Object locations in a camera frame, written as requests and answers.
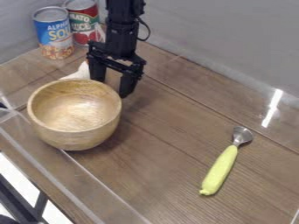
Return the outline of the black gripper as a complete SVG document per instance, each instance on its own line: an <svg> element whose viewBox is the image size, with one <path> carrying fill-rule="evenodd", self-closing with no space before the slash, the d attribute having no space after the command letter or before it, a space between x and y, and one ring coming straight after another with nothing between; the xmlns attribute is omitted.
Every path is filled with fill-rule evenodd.
<svg viewBox="0 0 299 224"><path fill-rule="evenodd" d="M105 43L89 42L89 70L94 81L106 81L107 69L123 74L121 78L119 96L126 98L137 88L145 73L146 60L137 55L137 42L141 19L130 23L107 21L107 40Z"/></svg>

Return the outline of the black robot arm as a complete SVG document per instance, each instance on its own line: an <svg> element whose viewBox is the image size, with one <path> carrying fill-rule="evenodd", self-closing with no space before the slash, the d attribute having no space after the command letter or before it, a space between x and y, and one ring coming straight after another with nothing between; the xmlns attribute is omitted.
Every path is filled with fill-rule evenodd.
<svg viewBox="0 0 299 224"><path fill-rule="evenodd" d="M89 42L89 71L94 81L106 81L107 68L122 73L119 96L131 95L145 74L146 60L137 54L137 42L147 41L139 38L139 25L147 23L141 18L146 13L145 0L106 0L107 3L107 39L105 43Z"/></svg>

